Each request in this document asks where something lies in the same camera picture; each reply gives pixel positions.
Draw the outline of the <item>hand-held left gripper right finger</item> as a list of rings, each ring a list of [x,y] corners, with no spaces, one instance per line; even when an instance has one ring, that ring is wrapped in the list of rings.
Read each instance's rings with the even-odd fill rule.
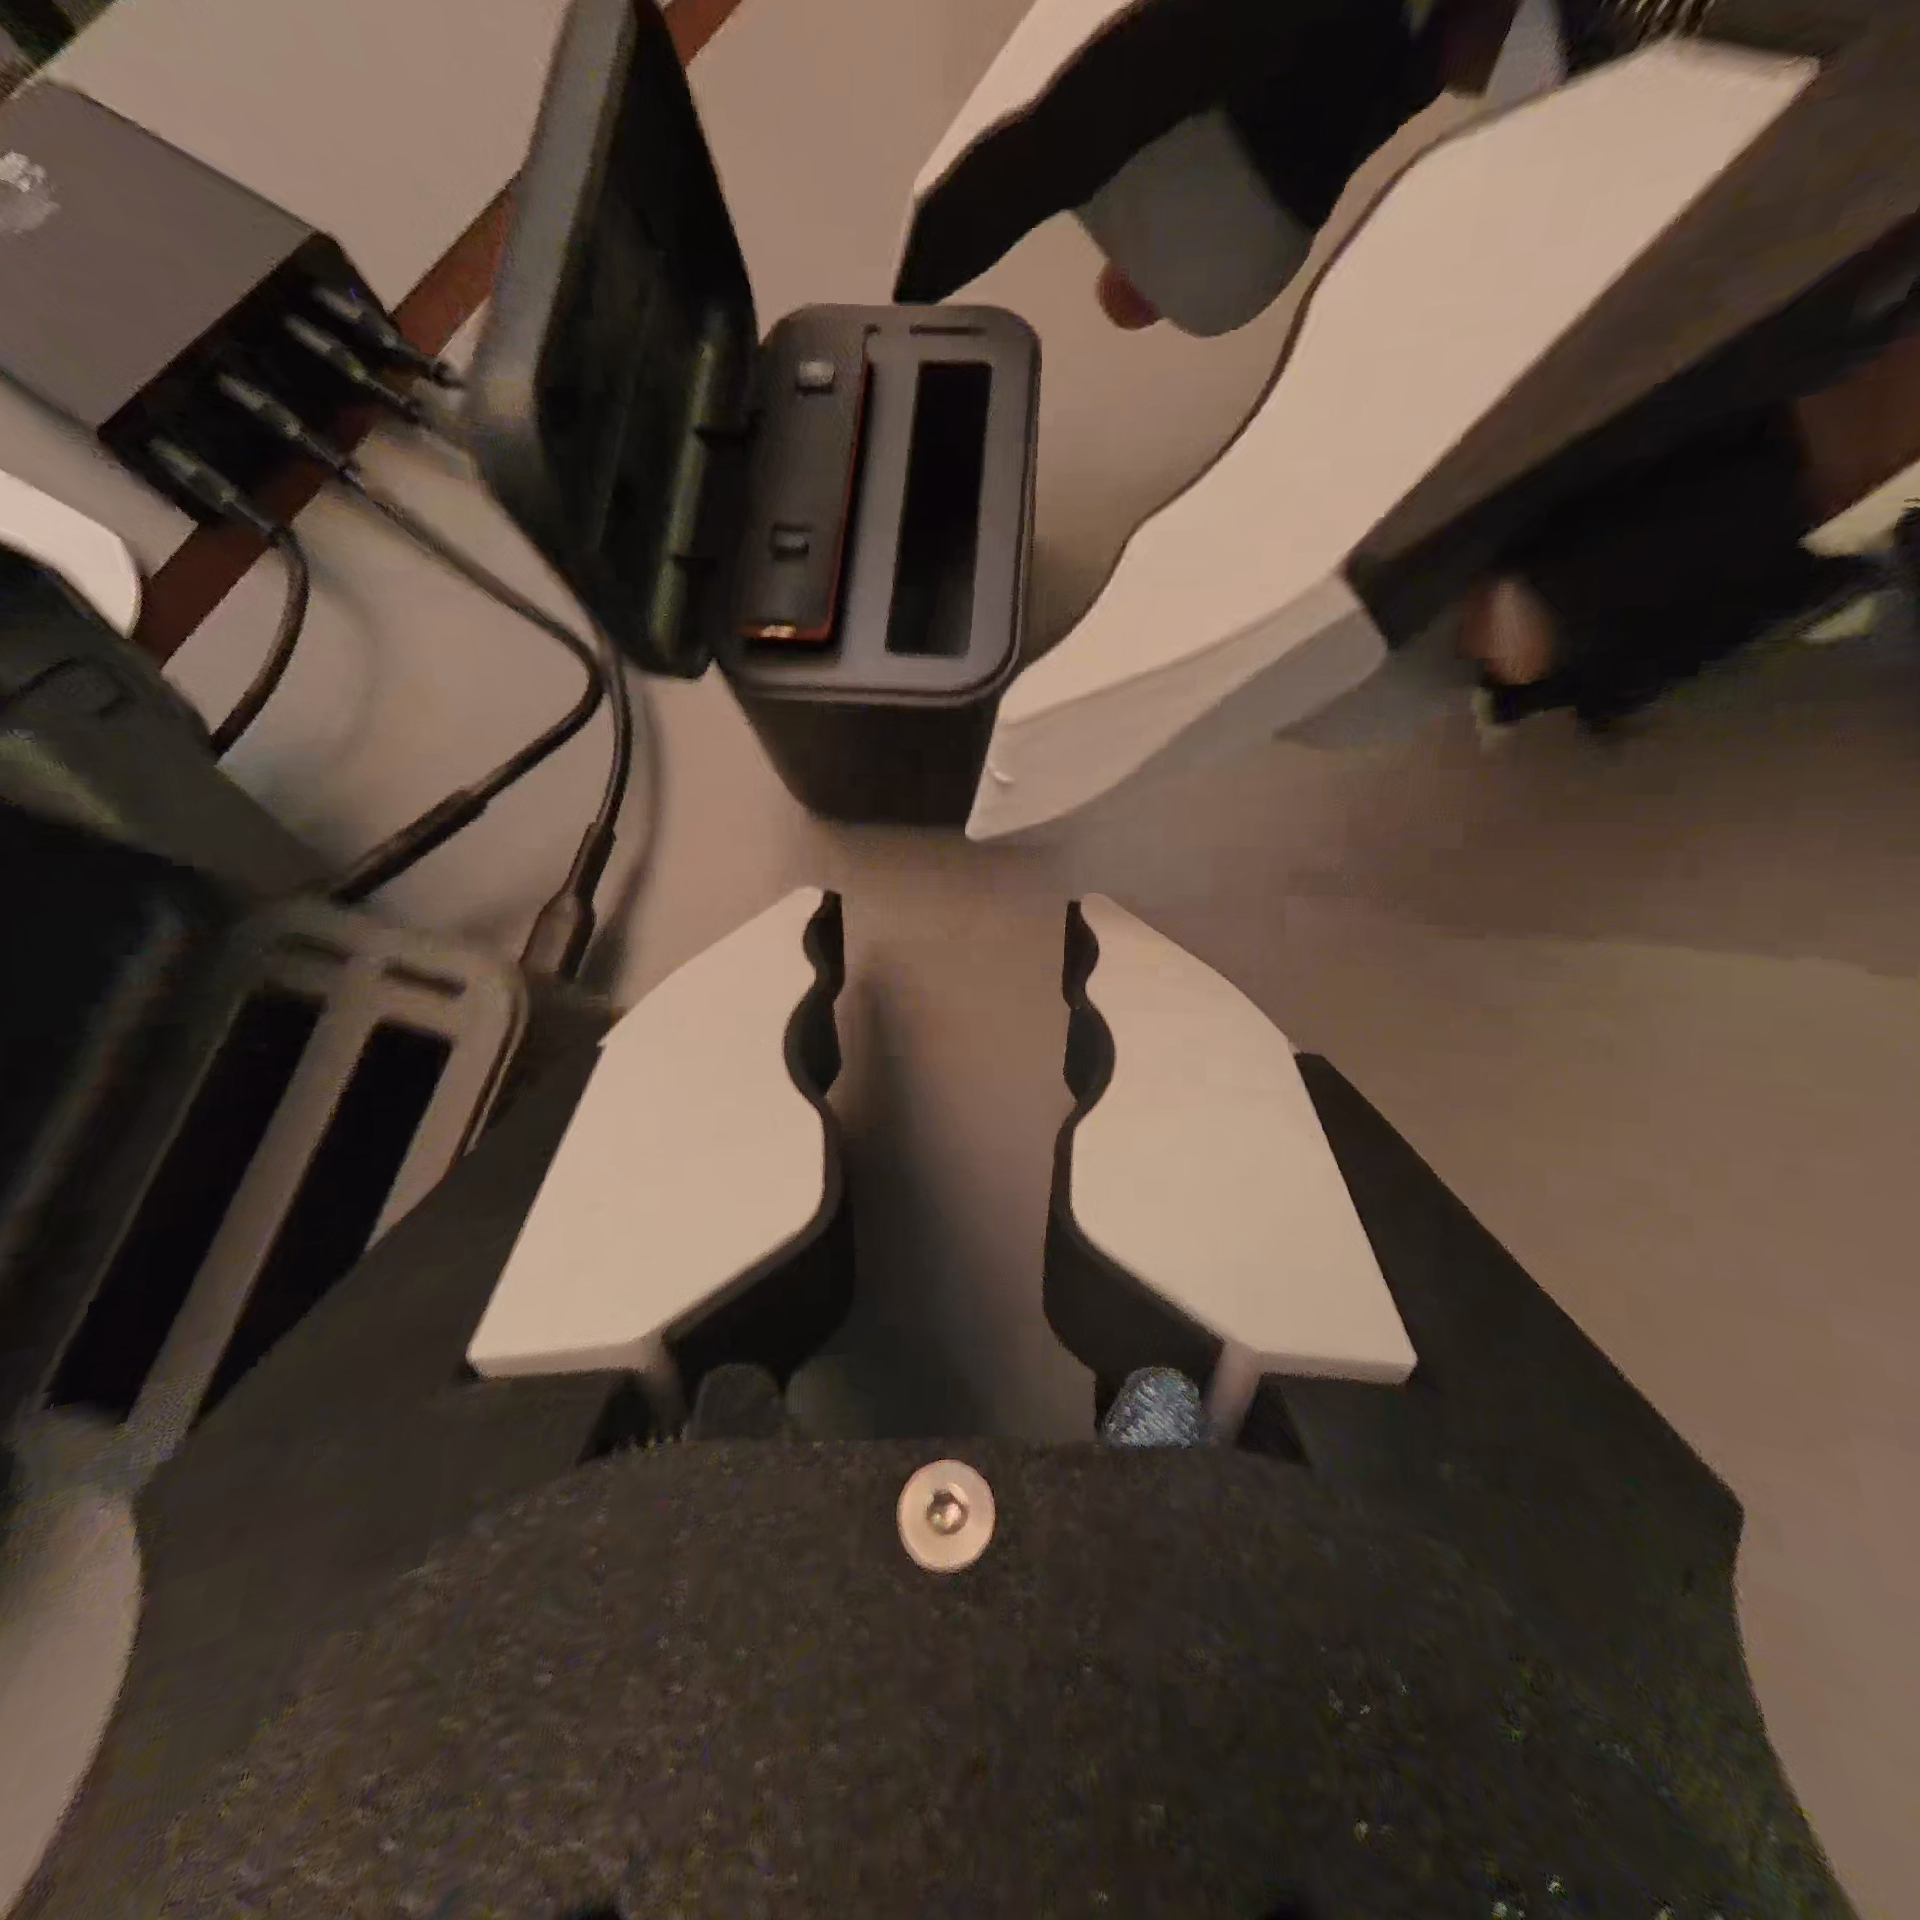
[[[1109,895],[1067,902],[1063,1002],[1042,1304],[1094,1414],[1171,1373],[1203,1437],[1302,1449],[1290,1384],[1411,1381],[1416,1350],[1283,1025]]]

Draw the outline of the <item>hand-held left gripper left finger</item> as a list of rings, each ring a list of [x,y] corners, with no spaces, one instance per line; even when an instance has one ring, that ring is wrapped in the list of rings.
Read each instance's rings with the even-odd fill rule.
[[[480,1378],[629,1376],[679,1426],[715,1369],[784,1384],[843,1326],[843,984],[843,899],[805,883],[612,1021],[470,1331]]]

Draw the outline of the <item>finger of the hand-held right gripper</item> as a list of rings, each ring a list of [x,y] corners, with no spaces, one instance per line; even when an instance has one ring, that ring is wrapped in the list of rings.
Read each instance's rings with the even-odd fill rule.
[[[1359,541],[1814,72],[1664,38],[1428,146],[1312,282],[1237,438],[1011,685],[967,839],[1232,757],[1368,681],[1391,643],[1349,577]]]
[[[1437,95],[1440,9],[1032,3],[918,169],[896,299],[949,299],[1070,215],[1164,322],[1247,323],[1359,165]]]

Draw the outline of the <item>black camera battery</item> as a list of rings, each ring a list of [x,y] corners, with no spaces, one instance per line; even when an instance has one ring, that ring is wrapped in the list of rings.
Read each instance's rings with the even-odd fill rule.
[[[813,303],[762,345],[736,576],[746,642],[832,637],[870,394],[874,318]]]

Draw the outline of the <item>black battery charging case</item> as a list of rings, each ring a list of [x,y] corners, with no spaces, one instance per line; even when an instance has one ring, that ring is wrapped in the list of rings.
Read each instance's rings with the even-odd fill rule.
[[[198,717],[4,554],[4,1487],[148,1470],[483,1130],[528,989],[338,904]]]
[[[778,323],[660,9],[570,3],[468,370],[486,491],[638,670],[715,667],[806,810],[956,829],[1021,650],[1039,337],[987,303],[851,305],[874,319],[870,394],[832,637],[746,642]]]

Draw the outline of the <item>black multi-port power hub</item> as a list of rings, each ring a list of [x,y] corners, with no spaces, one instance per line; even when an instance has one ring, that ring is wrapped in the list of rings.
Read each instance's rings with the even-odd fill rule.
[[[104,437],[203,345],[314,287],[362,293],[338,241],[86,93],[2,109],[2,370]]]

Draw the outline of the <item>white stand base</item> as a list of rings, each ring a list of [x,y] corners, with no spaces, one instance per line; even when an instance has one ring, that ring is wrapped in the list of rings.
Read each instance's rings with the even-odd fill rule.
[[[123,639],[138,632],[144,573],[122,534],[2,470],[2,547],[58,576]]]

